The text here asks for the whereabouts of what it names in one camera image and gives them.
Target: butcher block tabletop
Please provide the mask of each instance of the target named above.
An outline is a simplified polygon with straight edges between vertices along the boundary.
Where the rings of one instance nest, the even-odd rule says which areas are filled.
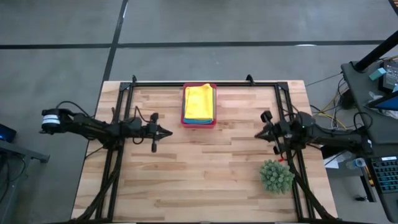
[[[311,113],[304,82],[287,82],[292,104]],[[119,84],[104,82],[96,119],[111,121]],[[145,119],[159,113],[159,124],[173,135],[160,140],[156,153],[150,150],[151,140],[140,145],[126,140],[114,222],[297,221],[292,192],[266,192],[260,181],[259,169],[264,161],[280,159],[274,155],[273,142],[253,137],[264,126],[260,119],[264,110],[272,112],[272,122],[279,120],[273,87],[218,87],[214,129],[182,127],[182,87],[135,87],[131,116],[135,106]],[[92,141],[86,153],[99,147],[98,141]],[[303,157],[312,192],[336,217],[321,152],[307,146]],[[81,215],[98,193],[105,158],[106,150],[102,149],[84,162],[72,218]],[[110,190],[104,214],[108,211],[109,195]],[[301,190],[300,197],[304,216],[308,217]]]

